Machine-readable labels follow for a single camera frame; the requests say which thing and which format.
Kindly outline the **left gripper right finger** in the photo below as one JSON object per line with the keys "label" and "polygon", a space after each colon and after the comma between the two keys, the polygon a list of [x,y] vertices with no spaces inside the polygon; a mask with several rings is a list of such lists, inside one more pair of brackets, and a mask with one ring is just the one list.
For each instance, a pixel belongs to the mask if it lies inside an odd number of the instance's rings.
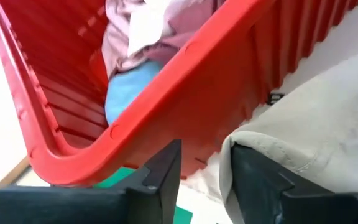
{"label": "left gripper right finger", "polygon": [[238,144],[231,168],[245,224],[358,224],[358,193],[334,193]]}

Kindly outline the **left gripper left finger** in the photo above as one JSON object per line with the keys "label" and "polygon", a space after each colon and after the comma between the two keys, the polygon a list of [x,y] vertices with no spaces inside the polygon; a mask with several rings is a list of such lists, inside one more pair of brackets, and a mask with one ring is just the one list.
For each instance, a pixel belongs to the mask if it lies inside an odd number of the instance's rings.
{"label": "left gripper left finger", "polygon": [[173,224],[181,141],[173,140],[112,187],[6,187],[0,224]]}

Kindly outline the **pink garment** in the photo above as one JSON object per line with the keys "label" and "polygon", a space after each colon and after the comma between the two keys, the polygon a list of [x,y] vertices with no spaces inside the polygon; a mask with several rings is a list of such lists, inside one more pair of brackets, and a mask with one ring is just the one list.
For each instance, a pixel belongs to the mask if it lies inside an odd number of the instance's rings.
{"label": "pink garment", "polygon": [[192,38],[195,32],[225,3],[226,0],[203,0],[182,10],[170,19],[172,34],[144,47],[133,56],[127,55],[131,12],[143,0],[105,0],[108,24],[101,47],[106,75],[112,77],[131,70],[146,60],[165,65]]}

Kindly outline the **beige shirt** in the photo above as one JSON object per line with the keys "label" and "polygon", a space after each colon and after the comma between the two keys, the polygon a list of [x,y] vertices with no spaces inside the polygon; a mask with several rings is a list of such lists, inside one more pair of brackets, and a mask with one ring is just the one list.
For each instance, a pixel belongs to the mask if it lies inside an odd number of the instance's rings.
{"label": "beige shirt", "polygon": [[224,140],[220,192],[232,223],[245,224],[233,187],[235,144],[334,193],[358,193],[358,54],[300,85]]}

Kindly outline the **blue denim garment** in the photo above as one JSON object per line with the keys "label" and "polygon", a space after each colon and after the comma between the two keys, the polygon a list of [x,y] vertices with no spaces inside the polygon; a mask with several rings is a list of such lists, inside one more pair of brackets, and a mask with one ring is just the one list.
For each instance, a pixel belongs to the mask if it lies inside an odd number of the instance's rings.
{"label": "blue denim garment", "polygon": [[148,60],[132,70],[113,76],[109,80],[104,104],[108,124],[112,124],[119,117],[162,68],[162,64]]}

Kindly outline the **white garment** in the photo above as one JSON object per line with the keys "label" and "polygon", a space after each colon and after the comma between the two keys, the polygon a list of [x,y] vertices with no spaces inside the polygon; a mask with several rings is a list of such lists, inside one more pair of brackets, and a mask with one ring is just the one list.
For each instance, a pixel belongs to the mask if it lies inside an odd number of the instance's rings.
{"label": "white garment", "polygon": [[127,55],[133,56],[144,47],[172,34],[169,20],[182,10],[203,0],[143,0],[131,12]]}

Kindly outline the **red plastic laundry basket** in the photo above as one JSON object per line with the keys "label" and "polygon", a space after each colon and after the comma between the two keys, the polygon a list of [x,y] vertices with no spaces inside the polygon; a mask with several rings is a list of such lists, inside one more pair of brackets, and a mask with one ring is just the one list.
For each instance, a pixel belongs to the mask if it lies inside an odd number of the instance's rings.
{"label": "red plastic laundry basket", "polygon": [[226,0],[112,125],[105,0],[0,0],[0,58],[29,162],[91,186],[182,141],[183,177],[278,88],[358,0]]}

